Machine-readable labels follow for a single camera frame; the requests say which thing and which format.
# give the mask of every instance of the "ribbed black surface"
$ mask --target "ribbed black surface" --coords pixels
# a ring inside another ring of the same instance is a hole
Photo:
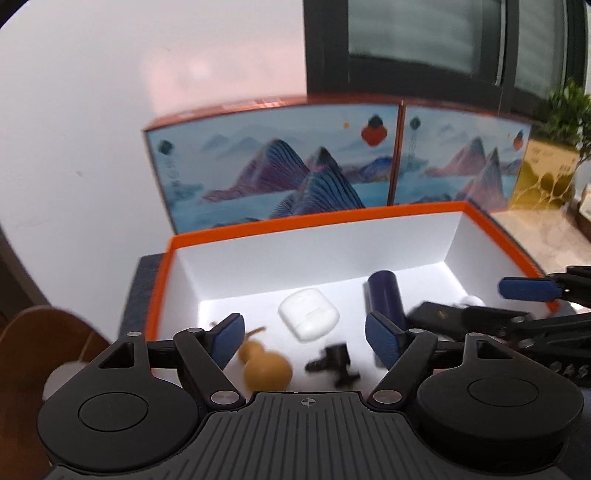
[[[81,477],[56,468],[47,478]],[[568,480],[558,468],[520,477],[460,469],[428,450],[402,415],[372,412],[355,393],[259,394],[239,411],[211,415],[197,439],[170,460],[111,478]]]

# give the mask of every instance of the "window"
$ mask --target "window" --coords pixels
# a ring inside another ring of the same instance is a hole
[[[414,61],[478,76],[487,28],[495,31],[487,47],[495,50],[496,74],[501,44],[499,1],[349,0],[352,55]]]
[[[544,98],[563,82],[565,19],[563,0],[519,0],[516,87]]]
[[[586,73],[581,0],[304,0],[308,92],[535,116]]]

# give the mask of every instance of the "green leaves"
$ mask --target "green leaves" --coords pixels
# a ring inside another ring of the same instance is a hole
[[[550,93],[539,111],[539,136],[579,150],[579,164],[591,158],[591,96],[572,78]]]

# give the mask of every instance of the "blue gripper pad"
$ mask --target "blue gripper pad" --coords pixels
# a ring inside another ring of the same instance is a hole
[[[405,338],[404,331],[380,312],[365,318],[365,339],[386,368],[392,368],[402,355]]]
[[[218,323],[206,335],[213,338],[207,353],[218,367],[223,370],[244,341],[244,317],[239,313],[232,313]]]
[[[562,288],[550,278],[505,277],[499,282],[504,299],[553,301],[562,296]]]

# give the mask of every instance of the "potted plant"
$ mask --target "potted plant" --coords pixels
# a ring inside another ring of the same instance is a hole
[[[591,158],[591,96],[573,79],[550,93],[532,128],[513,208],[560,208],[573,196],[572,180]]]

